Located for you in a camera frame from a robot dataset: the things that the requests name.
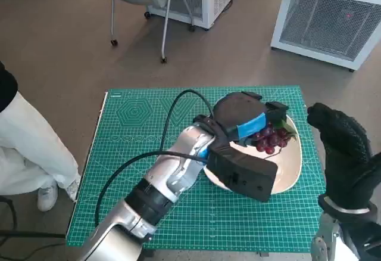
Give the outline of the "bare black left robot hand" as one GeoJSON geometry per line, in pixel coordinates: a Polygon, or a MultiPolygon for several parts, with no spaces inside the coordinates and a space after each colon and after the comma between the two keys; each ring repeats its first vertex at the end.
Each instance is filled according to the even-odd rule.
{"type": "Polygon", "coordinates": [[[230,142],[255,146],[276,133],[289,110],[281,102],[262,102],[262,98],[255,92],[231,92],[217,101],[213,114],[196,116],[193,121],[214,135],[213,147],[230,142]]]}

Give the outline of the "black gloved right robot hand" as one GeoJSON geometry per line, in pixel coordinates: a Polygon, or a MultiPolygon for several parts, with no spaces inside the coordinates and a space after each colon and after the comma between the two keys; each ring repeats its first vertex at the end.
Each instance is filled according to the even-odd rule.
{"type": "Polygon", "coordinates": [[[307,113],[325,149],[326,195],[342,209],[365,209],[380,184],[380,154],[372,154],[366,130],[353,117],[319,102],[307,113]]]}

